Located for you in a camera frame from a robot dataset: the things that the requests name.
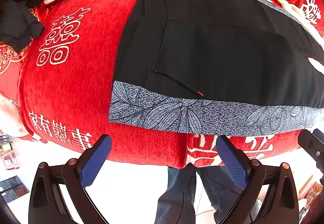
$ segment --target metal screw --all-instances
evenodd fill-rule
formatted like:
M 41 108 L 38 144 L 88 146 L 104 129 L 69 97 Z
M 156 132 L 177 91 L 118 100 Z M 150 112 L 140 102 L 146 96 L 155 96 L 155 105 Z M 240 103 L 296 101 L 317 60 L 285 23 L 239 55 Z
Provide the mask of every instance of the metal screw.
M 252 163 L 252 165 L 254 165 L 254 166 L 258 166 L 258 165 L 260 165 L 260 161 L 257 160 L 257 159 L 252 159 L 252 160 L 251 160 L 251 163 Z
M 69 165 L 75 165 L 77 163 L 77 159 L 75 158 L 71 158 L 69 161 L 68 161 Z
M 289 169 L 289 165 L 288 165 L 287 163 L 283 163 L 283 164 L 282 164 L 282 167 L 283 167 L 284 169 Z
M 39 168 L 43 168 L 43 167 L 45 167 L 46 166 L 46 163 L 45 162 L 41 162 L 40 164 L 39 164 Z

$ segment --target white chinese characters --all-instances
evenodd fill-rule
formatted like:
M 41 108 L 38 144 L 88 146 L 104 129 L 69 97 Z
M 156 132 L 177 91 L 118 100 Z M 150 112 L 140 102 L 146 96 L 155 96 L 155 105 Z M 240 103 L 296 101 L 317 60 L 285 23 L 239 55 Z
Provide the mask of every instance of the white chinese characters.
M 273 143 L 268 142 L 273 137 L 274 135 L 242 137 L 243 141 L 240 141 L 239 148 L 250 159 L 261 159 L 266 156 L 266 152 L 273 151 Z M 192 148 L 187 147 L 186 163 L 192 163 L 198 167 L 220 165 L 222 160 L 216 151 L 217 136 L 196 134 L 195 138 L 198 138 L 199 141 L 193 143 Z
M 64 63 L 69 55 L 68 44 L 79 39 L 79 34 L 75 31 L 80 27 L 80 20 L 90 8 L 79 8 L 76 12 L 61 16 L 55 20 L 51 32 L 45 38 L 45 42 L 40 46 L 36 65 L 43 66 L 50 60 L 50 64 L 56 65 Z
M 313 24 L 317 24 L 317 19 L 321 19 L 321 10 L 315 4 L 315 0 L 306 0 L 307 5 L 302 4 L 300 9 L 304 12 L 305 17 Z
M 76 128 L 75 130 L 69 129 L 68 131 L 71 132 L 71 137 L 69 138 L 66 134 L 66 126 L 62 125 L 62 123 L 55 122 L 55 120 L 52 120 L 52 122 L 50 122 L 48 119 L 45 119 L 42 114 L 40 116 L 35 114 L 33 110 L 29 112 L 29 116 L 31 118 L 33 126 L 36 129 L 43 131 L 50 137 L 55 136 L 56 139 L 62 143 L 68 144 L 70 146 L 72 146 L 72 144 L 75 144 L 81 147 L 82 150 L 86 150 L 87 148 L 92 147 L 89 140 L 89 138 L 92 137 L 90 133 L 80 133 L 79 128 Z

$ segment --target leaf pattern fabric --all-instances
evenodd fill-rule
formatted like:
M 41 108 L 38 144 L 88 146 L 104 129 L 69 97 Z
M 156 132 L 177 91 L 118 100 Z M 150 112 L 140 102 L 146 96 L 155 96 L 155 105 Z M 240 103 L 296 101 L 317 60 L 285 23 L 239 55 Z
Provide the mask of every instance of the leaf pattern fabric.
M 114 81 L 109 121 L 147 129 L 228 136 L 262 136 L 312 127 L 324 109 L 181 99 Z

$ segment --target blue jeans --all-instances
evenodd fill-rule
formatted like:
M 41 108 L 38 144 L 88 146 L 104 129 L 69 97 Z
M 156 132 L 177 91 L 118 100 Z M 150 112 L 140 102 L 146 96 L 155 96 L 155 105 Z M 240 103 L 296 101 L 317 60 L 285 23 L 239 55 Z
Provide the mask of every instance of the blue jeans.
M 158 199 L 155 224 L 195 224 L 193 202 L 196 193 L 196 172 L 202 180 L 212 207 L 216 210 L 215 222 L 218 224 L 231 209 L 242 188 L 234 184 L 224 166 L 197 168 L 188 164 L 183 169 L 168 167 L 167 190 Z M 245 224 L 254 220 L 257 208 L 253 208 Z

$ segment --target cable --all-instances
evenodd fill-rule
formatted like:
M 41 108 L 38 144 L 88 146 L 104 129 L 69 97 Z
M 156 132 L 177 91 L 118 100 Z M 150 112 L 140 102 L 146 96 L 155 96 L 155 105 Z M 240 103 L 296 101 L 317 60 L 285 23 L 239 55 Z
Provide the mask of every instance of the cable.
M 203 188 L 204 188 L 204 187 L 202 187 L 202 189 L 201 189 L 201 193 L 200 193 L 200 198 L 199 198 L 199 203 L 198 203 L 197 211 L 198 211 L 198 208 L 199 208 L 199 205 L 200 205 L 201 195 L 203 194 Z
M 210 212 L 210 211 L 215 211 L 215 210 L 214 210 L 214 209 L 211 209 L 211 210 L 204 211 L 204 212 L 202 212 L 202 213 L 206 213 L 206 212 Z

